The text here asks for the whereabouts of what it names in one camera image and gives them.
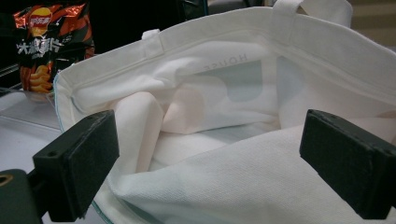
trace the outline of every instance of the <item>white cloth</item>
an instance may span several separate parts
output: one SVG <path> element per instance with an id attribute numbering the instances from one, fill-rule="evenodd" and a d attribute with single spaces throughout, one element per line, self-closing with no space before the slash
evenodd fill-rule
<path id="1" fill-rule="evenodd" d="M 394 143 L 396 54 L 347 27 L 346 1 L 304 2 L 321 19 L 301 2 L 187 21 L 56 77 L 64 131 L 115 110 L 120 158 L 94 200 L 107 220 L 395 223 L 362 220 L 299 145 L 307 109 Z"/>

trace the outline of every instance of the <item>bag handle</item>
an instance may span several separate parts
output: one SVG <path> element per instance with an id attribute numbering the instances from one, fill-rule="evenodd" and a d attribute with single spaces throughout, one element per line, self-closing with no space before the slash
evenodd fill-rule
<path id="1" fill-rule="evenodd" d="M 347 0 L 277 0 L 273 6 L 271 31 L 279 41 L 289 43 L 299 6 L 309 16 L 350 27 L 352 5 Z"/>

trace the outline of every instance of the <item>black and orange snack bag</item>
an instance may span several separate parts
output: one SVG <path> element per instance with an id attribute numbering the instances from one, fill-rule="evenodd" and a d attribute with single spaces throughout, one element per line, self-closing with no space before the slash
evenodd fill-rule
<path id="1" fill-rule="evenodd" d="M 66 67 L 93 56 L 89 2 L 51 2 L 13 15 L 21 84 L 25 91 L 49 93 Z"/>

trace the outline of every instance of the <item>lay's logo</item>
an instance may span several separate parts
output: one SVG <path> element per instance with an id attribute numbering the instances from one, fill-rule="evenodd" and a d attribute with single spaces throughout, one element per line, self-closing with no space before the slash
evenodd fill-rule
<path id="1" fill-rule="evenodd" d="M 52 13 L 47 7 L 41 7 L 32 12 L 29 19 L 29 28 L 33 36 L 42 36 L 48 30 Z"/>

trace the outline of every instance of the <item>bolt hole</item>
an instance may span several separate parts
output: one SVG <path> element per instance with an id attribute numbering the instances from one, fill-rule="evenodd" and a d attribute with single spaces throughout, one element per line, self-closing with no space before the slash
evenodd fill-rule
<path id="1" fill-rule="evenodd" d="M 51 152 L 49 152 L 49 154 L 47 154 L 47 156 L 49 156 L 49 157 L 54 157 L 56 155 L 58 155 L 58 153 L 56 151 L 51 151 Z"/>
<path id="2" fill-rule="evenodd" d="M 13 178 L 13 175 L 0 175 L 0 187 L 3 187 L 9 183 Z"/>

